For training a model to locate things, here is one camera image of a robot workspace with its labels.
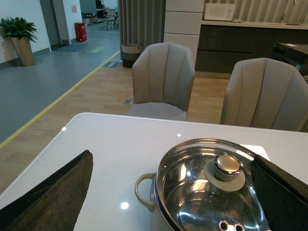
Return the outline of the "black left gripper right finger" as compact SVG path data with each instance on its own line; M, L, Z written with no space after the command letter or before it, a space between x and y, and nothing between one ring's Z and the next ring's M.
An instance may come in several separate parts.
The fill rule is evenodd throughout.
M260 155L251 162L253 185L272 231L308 229L308 185Z

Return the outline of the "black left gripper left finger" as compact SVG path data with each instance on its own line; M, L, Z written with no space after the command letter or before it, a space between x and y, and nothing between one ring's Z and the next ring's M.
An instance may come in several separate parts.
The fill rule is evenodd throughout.
M85 150L0 211L2 231L72 231L87 196L93 155Z

